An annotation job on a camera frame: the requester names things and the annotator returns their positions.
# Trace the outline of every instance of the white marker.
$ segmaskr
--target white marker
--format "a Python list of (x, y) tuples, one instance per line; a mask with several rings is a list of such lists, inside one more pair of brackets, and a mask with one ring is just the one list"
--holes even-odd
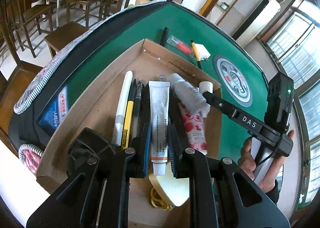
[(121, 146), (124, 115), (127, 107), (128, 95), (129, 95), (129, 90), (132, 82), (132, 76), (133, 76), (132, 71), (127, 71), (122, 84), (118, 108), (116, 112), (115, 126), (113, 128), (113, 135), (112, 135), (112, 144), (116, 146)]

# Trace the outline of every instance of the green felt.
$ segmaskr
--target green felt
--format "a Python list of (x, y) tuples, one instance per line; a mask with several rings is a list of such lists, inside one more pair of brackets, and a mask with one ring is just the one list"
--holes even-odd
[[(222, 97), (258, 119), (263, 120), (267, 108), (267, 88), (261, 72), (223, 35), (174, 5), (166, 5), (143, 18), (91, 55), (74, 72), (68, 82), (69, 107), (99, 73), (130, 46), (144, 38), (159, 43), (163, 29), (166, 26), (169, 28), (169, 35), (172, 34), (185, 43), (189, 43), (193, 39), (196, 43), (201, 43), (207, 48), (211, 54), (210, 61), (202, 62), (202, 67), (206, 73), (217, 81), (219, 81), (219, 78), (213, 68), (212, 57), (220, 54), (230, 59), (246, 77), (252, 90), (253, 102), (249, 108), (242, 107), (231, 97), (223, 85), (221, 86)], [(194, 58), (181, 53), (174, 47), (171, 47), (170, 50), (196, 65)], [(244, 128), (223, 115), (219, 158), (229, 156), (235, 161), (238, 160), (240, 148), (248, 136)]]

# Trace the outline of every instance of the yellow pen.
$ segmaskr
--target yellow pen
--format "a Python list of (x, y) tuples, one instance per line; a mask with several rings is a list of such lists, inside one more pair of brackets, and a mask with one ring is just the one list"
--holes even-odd
[(197, 50), (196, 44), (195, 44), (195, 42), (193, 40), (191, 40), (191, 46), (192, 46), (193, 52), (195, 53), (195, 58), (197, 60), (198, 67), (202, 70), (202, 65), (201, 65), (201, 62), (200, 62), (198, 50)]
[(123, 125), (123, 132), (122, 132), (122, 140), (121, 140), (121, 150), (126, 149), (129, 145), (129, 135), (130, 135), (130, 126), (131, 126), (131, 118), (132, 118), (132, 110), (133, 110), (133, 101), (136, 95), (137, 84), (136, 79), (133, 80), (129, 95), (128, 95), (128, 103), (127, 103), (127, 110), (125, 112), (124, 117), (124, 125)]

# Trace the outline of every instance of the cardboard box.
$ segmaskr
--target cardboard box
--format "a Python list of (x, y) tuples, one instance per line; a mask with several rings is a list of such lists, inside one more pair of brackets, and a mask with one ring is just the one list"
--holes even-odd
[[(41, 158), (37, 182), (52, 193), (66, 180), (68, 147), (84, 127), (98, 131), (111, 141), (118, 99), (125, 73), (145, 84), (161, 74), (178, 73), (194, 86), (201, 81), (213, 83), (216, 95), (220, 84), (199, 68), (150, 41), (141, 40), (115, 59), (81, 94), (50, 139)], [(205, 119), (208, 157), (219, 153), (221, 113), (211, 108)], [(162, 211), (150, 203), (152, 185), (149, 178), (130, 180), (129, 227), (188, 227), (188, 203), (172, 211)]]
[(136, 4), (135, 5), (141, 5), (141, 4), (145, 4), (148, 3), (149, 0), (136, 0)]

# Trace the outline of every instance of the human hand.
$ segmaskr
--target human hand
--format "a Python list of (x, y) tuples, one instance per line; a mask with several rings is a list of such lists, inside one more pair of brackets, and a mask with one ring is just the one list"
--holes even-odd
[[(294, 130), (289, 131), (288, 137), (290, 139), (293, 139)], [(243, 147), (241, 148), (241, 151), (240, 151), (241, 158), (238, 160), (238, 165), (253, 180), (254, 179), (253, 171), (256, 168), (256, 163), (250, 154), (251, 146), (252, 146), (251, 138), (248, 138), (244, 142)], [(285, 159), (286, 159), (285, 156), (276, 156), (273, 158), (273, 161), (266, 175), (264, 176), (261, 183), (258, 185), (263, 192), (267, 193), (275, 187), (276, 177), (279, 173), (280, 168), (284, 164)]]

